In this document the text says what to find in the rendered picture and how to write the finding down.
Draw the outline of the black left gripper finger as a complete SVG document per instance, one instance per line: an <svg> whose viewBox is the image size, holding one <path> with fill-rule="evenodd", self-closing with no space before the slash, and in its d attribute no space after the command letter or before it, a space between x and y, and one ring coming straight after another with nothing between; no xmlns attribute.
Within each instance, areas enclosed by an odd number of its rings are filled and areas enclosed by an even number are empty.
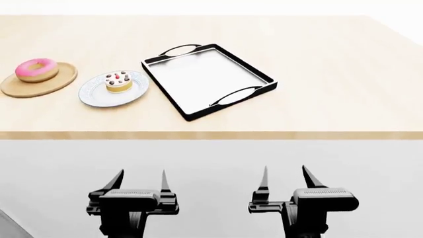
<svg viewBox="0 0 423 238"><path fill-rule="evenodd" d="M163 199L175 199L176 198L176 194L174 192L171 191L169 184L168 184L168 180L167 180L167 174L165 172L165 170L163 170L162 172L162 179L161 179L161 198Z"/></svg>
<svg viewBox="0 0 423 238"><path fill-rule="evenodd" d="M110 190L119 189L123 181L123 177L124 177L124 170L122 169L110 182L108 182L108 184L106 184L106 186L104 186L103 188L99 190L90 192L88 195L88 198L90 200L97 200L100 196L105 195Z"/></svg>

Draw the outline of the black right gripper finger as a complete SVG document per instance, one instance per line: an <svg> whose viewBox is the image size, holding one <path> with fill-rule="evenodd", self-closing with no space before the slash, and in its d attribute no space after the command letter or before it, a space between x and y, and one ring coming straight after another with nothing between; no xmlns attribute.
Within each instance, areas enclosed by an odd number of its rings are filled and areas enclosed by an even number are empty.
<svg viewBox="0 0 423 238"><path fill-rule="evenodd" d="M327 186L322 184L305 165L302 166L302 173L307 188L327 188Z"/></svg>
<svg viewBox="0 0 423 238"><path fill-rule="evenodd" d="M264 173L260 186L252 194L252 203L253 204L265 204L268 202L270 192L268 188L268 168L264 167Z"/></svg>

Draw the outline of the white patterned ceramic plate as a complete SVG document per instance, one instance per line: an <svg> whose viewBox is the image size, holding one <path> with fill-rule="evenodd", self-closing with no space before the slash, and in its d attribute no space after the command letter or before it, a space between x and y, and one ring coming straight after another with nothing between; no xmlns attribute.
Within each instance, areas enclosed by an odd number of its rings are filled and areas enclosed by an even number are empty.
<svg viewBox="0 0 423 238"><path fill-rule="evenodd" d="M108 73L103 73L89 79L79 89L78 97L81 102L89 106L108 108L121 106L133 102L142 97L149 88L149 79L140 72L128 71L132 77L133 86L124 93L109 93L104 84L104 77Z"/></svg>

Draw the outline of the round wooden plate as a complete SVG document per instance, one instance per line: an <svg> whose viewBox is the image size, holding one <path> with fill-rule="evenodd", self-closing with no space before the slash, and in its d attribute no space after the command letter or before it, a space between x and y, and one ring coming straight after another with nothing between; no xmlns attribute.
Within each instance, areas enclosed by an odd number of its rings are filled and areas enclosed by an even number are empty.
<svg viewBox="0 0 423 238"><path fill-rule="evenodd" d="M4 95L18 99L40 97L63 89L78 75L77 68L70 63L59 62L58 69L58 74L55 77L41 83L25 83L12 74L1 82L0 91Z"/></svg>

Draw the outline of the small cream-topped cake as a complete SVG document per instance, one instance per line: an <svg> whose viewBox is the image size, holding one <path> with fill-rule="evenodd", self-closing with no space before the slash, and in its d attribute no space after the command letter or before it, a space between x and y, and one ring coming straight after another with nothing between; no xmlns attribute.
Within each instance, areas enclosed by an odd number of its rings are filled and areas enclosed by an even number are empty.
<svg viewBox="0 0 423 238"><path fill-rule="evenodd" d="M132 88L133 81L128 71L115 71L105 75L104 84L109 93L124 93Z"/></svg>

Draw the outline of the pink frosted donut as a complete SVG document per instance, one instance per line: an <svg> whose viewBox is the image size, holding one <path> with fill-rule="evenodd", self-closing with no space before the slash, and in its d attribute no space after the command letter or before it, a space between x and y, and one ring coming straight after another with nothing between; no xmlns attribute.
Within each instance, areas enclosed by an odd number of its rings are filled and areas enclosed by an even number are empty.
<svg viewBox="0 0 423 238"><path fill-rule="evenodd" d="M41 83L55 77L58 72L58 63L47 58L25 61L15 69L15 75L25 83Z"/></svg>

